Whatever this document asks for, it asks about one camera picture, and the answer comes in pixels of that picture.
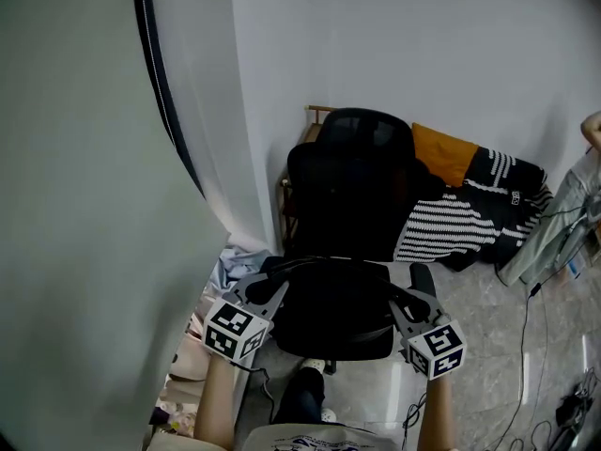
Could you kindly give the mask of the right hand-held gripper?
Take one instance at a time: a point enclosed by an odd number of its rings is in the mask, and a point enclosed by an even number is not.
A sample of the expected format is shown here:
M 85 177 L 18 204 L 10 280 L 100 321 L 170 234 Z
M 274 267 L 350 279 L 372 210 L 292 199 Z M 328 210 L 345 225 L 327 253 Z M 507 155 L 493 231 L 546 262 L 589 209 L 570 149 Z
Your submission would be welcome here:
M 401 335 L 402 354 L 416 372 L 433 381 L 464 364 L 467 347 L 464 333 L 435 296 L 400 288 L 379 277 L 370 282 L 389 301 L 395 327 Z

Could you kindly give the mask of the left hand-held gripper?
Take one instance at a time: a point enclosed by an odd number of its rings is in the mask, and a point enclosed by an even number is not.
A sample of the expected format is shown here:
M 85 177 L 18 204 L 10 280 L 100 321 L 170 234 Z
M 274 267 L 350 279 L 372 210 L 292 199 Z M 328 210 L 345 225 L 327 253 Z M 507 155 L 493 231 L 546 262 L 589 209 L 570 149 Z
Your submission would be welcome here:
M 267 257 L 260 273 L 245 277 L 215 300 L 204 319 L 203 345 L 227 361 L 242 361 L 261 347 L 287 293 L 309 288 L 310 264 L 283 270 L 283 257 Z

